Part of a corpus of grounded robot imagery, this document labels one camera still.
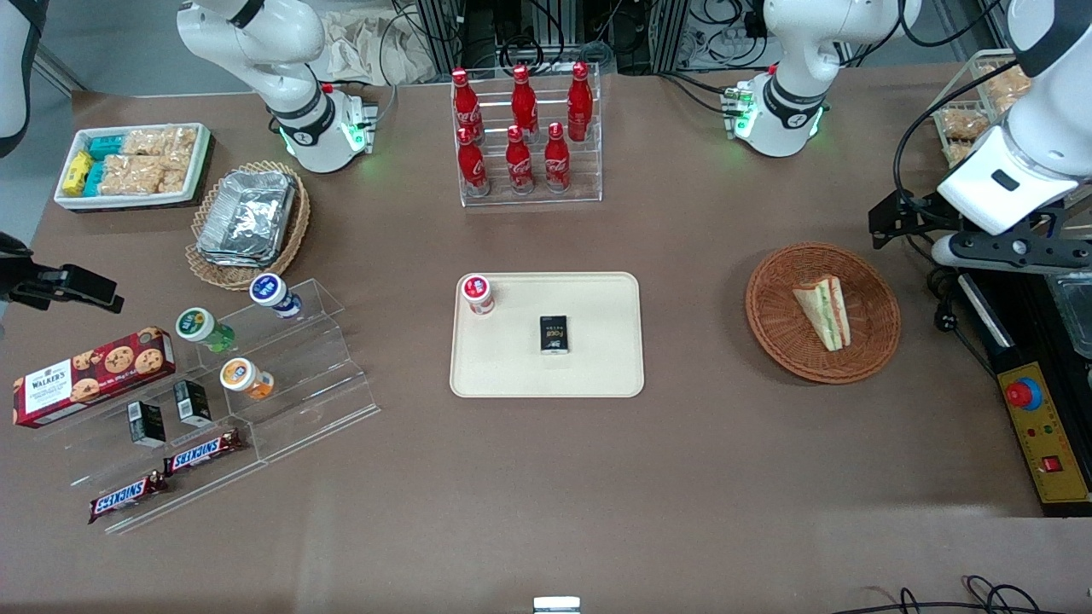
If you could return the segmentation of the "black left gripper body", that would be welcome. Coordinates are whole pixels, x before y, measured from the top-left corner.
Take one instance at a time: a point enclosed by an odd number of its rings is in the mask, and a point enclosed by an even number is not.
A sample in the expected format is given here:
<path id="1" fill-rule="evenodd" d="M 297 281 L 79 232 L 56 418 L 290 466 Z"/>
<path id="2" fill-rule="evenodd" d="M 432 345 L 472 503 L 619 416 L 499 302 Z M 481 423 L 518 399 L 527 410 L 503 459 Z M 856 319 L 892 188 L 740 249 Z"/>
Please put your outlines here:
<path id="1" fill-rule="evenodd" d="M 950 206 L 936 192 L 915 197 L 894 190 L 868 213 L 871 247 L 879 250 L 897 238 L 924 238 L 931 232 L 950 229 Z"/>

